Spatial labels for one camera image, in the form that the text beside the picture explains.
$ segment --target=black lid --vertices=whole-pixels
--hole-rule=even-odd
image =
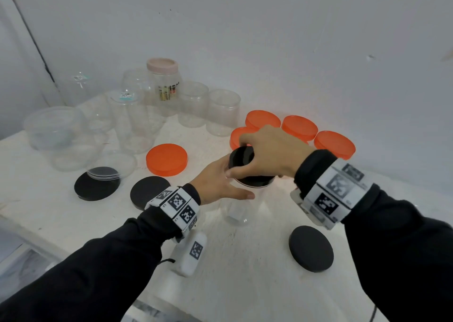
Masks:
[[[88,175],[87,172],[79,176],[74,184],[74,191],[80,199],[85,201],[98,201],[107,198],[120,186],[120,179],[114,180],[96,180]]]
[[[333,249],[327,238],[315,228],[300,226],[289,237],[289,250],[299,265],[311,272],[332,266]]]
[[[130,191],[130,200],[139,210],[144,210],[146,203],[168,188],[170,183],[162,177],[150,176],[139,180]]]
[[[245,166],[252,162],[253,157],[255,156],[253,152],[252,146],[243,146],[236,148],[230,154],[230,161],[228,163],[228,168],[238,167],[238,166]],[[245,177],[243,179],[238,179],[240,183],[252,186],[254,188],[261,188],[263,186],[269,185],[275,177],[267,177],[267,176],[257,176],[257,177]]]

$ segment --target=jar with pink lid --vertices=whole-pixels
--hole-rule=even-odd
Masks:
[[[178,89],[182,82],[178,63],[170,58],[150,58],[146,67],[154,84],[159,112],[165,117],[175,115],[178,112]]]

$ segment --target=left hand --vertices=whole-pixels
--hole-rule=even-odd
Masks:
[[[220,198],[254,199],[253,192],[230,184],[231,179],[226,178],[230,155],[225,155],[206,166],[201,173],[190,182],[200,195],[201,205],[213,203]]]

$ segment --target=black cable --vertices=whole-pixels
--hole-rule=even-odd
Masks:
[[[166,261],[172,262],[172,263],[175,263],[175,262],[176,262],[175,259],[165,259],[165,260],[160,261],[157,265],[160,265],[160,264],[162,264],[162,263],[164,263],[164,262],[166,262]]]
[[[374,309],[373,309],[373,313],[371,314],[370,322],[373,322],[374,317],[376,316],[376,311],[377,311],[377,306],[375,305],[375,306],[374,306]]]

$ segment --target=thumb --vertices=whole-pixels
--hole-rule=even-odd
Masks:
[[[233,198],[239,200],[255,199],[255,194],[251,191],[244,190],[243,188],[237,188],[228,184],[223,192],[223,198]]]
[[[225,172],[225,176],[227,178],[232,179],[242,179],[245,177],[254,176],[255,174],[255,164],[254,162],[250,162],[248,165],[245,166],[238,166],[233,167]]]

